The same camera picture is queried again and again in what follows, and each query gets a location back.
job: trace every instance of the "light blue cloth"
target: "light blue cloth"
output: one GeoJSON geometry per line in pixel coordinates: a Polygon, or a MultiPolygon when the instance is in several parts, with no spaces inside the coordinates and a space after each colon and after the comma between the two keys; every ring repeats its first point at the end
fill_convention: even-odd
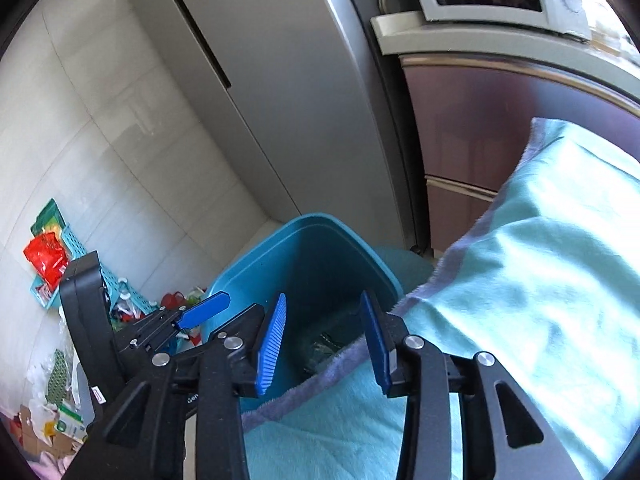
{"type": "MultiPolygon", "coordinates": [[[[600,480],[640,422],[639,304],[640,164],[578,126],[536,120],[492,208],[396,310],[444,352],[494,353],[584,478],[600,480]]],[[[253,480],[396,477],[405,401],[382,396],[365,358],[360,340],[244,416],[253,480]]],[[[453,446],[459,478],[459,431],[453,446]]]]}

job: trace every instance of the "white label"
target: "white label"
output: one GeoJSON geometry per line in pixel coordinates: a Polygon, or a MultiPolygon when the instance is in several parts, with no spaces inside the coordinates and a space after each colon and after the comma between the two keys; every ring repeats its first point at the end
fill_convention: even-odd
{"type": "Polygon", "coordinates": [[[105,404],[107,402],[107,399],[104,398],[104,395],[102,394],[98,386],[92,386],[91,391],[94,393],[95,400],[97,400],[100,404],[105,404]]]}

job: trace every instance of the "blue plastic bin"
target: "blue plastic bin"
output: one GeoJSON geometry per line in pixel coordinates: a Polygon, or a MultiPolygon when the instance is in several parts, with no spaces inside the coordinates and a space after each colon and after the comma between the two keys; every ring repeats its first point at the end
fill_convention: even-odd
{"type": "Polygon", "coordinates": [[[329,333],[341,345],[362,333],[359,298],[373,290],[390,310],[402,288],[380,257],[351,229],[325,214],[298,217],[281,227],[220,274],[209,293],[224,290],[227,310],[202,326],[203,340],[252,303],[273,307],[277,292],[287,296],[287,326],[271,387],[261,399],[243,399],[256,408],[305,381],[308,351],[329,333]]]}

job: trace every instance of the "pink cloth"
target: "pink cloth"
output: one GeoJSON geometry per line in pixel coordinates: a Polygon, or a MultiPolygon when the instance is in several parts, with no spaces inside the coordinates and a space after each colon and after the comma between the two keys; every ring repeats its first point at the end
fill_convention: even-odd
{"type": "Polygon", "coordinates": [[[43,451],[40,454],[40,461],[29,462],[29,466],[31,466],[31,469],[38,475],[40,480],[61,480],[62,475],[73,459],[74,456],[71,455],[56,460],[50,453],[43,451]]]}

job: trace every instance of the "cardboard box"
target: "cardboard box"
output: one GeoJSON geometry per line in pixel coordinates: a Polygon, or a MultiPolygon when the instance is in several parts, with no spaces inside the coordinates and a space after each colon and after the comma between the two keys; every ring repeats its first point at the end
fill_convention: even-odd
{"type": "Polygon", "coordinates": [[[55,459],[76,453],[74,440],[66,435],[56,434],[53,436],[51,446],[41,441],[33,431],[31,412],[26,406],[20,407],[20,422],[22,423],[22,447],[27,453],[39,457],[43,451],[46,451],[51,453],[55,459]]]}

